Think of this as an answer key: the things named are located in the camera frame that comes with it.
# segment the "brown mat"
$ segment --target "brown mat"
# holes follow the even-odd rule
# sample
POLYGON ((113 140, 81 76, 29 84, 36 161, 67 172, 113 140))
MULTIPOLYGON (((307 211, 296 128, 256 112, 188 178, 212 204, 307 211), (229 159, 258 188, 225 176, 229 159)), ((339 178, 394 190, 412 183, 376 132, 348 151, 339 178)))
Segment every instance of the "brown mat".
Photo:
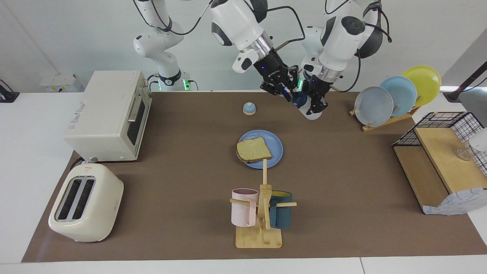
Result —
POLYGON ((154 94, 139 159, 106 164, 125 185, 111 234, 76 243, 49 229, 65 172, 22 261, 487 254, 467 215, 422 213, 391 147, 413 121, 364 133, 347 114, 355 97, 329 93, 330 107, 308 121, 269 94, 154 94), (247 101, 257 106, 250 117, 242 113, 247 101), (235 155, 253 129, 281 139, 284 155, 269 184, 298 202, 280 249, 235 248, 231 190, 258 189, 262 179, 235 155))

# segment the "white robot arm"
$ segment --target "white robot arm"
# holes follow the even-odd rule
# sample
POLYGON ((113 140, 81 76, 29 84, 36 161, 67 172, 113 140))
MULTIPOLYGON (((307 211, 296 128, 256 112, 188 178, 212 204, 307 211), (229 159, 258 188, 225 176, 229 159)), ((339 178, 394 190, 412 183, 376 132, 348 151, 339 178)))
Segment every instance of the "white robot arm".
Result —
POLYGON ((184 79, 189 78, 179 66, 176 56, 166 52, 179 44, 184 36, 170 31, 182 31, 181 26, 168 16, 164 0, 134 0, 146 24, 152 29, 133 40, 135 51, 154 61, 159 74, 159 86, 165 91, 184 90, 184 79))
POLYGON ((325 15, 329 19, 325 27, 306 28, 306 39, 302 43, 308 55, 301 67, 306 78, 302 91, 307 98, 299 94, 300 100, 293 100, 293 103, 298 108, 309 107, 308 118, 316 119, 328 106, 324 96, 340 78, 349 59, 354 55, 369 57, 381 46, 380 9, 380 1, 326 1, 325 15))
POLYGON ((263 90, 282 94, 291 101, 291 96, 296 96, 298 66, 284 64, 258 23, 265 18, 267 1, 251 0, 251 3, 255 14, 243 0, 214 0, 210 9, 214 16, 211 31, 220 44, 236 45, 240 51, 232 66, 235 72, 244 73, 253 65, 263 78, 263 90))

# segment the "toaster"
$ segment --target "toaster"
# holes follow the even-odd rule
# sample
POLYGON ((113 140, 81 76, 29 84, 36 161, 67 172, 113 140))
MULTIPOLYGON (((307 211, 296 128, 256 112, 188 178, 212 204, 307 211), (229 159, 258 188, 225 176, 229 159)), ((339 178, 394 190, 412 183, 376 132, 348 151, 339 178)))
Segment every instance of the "toaster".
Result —
POLYGON ((49 227, 77 242, 98 242, 112 230, 123 183, 102 164, 74 167, 49 214, 49 227))
POLYGON ((85 160, 136 160, 151 103, 142 72, 95 71, 63 139, 85 160))

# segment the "wooden mug holder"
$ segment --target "wooden mug holder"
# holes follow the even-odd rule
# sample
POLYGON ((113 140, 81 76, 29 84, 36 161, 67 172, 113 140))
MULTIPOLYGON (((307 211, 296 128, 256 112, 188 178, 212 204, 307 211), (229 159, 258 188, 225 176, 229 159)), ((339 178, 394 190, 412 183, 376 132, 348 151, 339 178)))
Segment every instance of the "wooden mug holder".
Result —
MULTIPOLYGON (((394 109, 393 109, 393 112, 398 108, 399 106, 395 106, 394 109)), ((389 124, 392 124, 392 123, 395 123, 395 122, 398 122, 398 121, 401 121, 401 120, 404 120, 404 119, 407 119, 407 118, 410 118, 413 116, 414 113, 416 113, 416 111, 418 111, 419 107, 413 107, 408 113, 406 114, 403 114, 401 116, 397 116, 397 117, 390 117, 385 123, 381 124, 380 126, 376 126, 376 127, 372 127, 370 126, 371 123, 365 125, 362 127, 362 131, 369 131, 369 130, 372 130, 372 129, 375 129, 375 128, 379 128, 379 127, 382 127, 382 126, 385 126, 385 125, 389 125, 389 124)), ((354 109, 352 109, 351 111, 348 112, 348 114, 350 116, 355 116, 355 111, 357 110, 356 107, 354 107, 354 109)))
MULTIPOLYGON (((259 187, 259 202, 257 204, 257 222, 253 227, 235 228, 235 246, 237 248, 280 248, 282 234, 280 229, 271 228, 269 216, 269 202, 272 196, 272 186, 267 184, 267 160, 263 161, 263 184, 259 187)), ((250 205, 250 202, 230 199, 231 203, 250 205)), ((277 207, 297 206, 296 202, 278 203, 277 207)))

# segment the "mug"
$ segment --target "mug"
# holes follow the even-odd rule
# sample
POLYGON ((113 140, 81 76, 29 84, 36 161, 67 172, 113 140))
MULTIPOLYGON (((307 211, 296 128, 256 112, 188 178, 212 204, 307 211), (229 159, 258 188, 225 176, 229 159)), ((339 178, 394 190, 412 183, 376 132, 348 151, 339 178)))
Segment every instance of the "mug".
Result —
POLYGON ((232 190, 232 198, 250 202, 250 206, 232 203, 232 224, 239 227, 255 226, 259 192, 255 189, 237 188, 232 190))
POLYGON ((291 226, 291 207, 277 207, 278 203, 293 201, 293 194, 287 191, 273 191, 270 201, 270 221, 272 228, 286 229, 291 226))

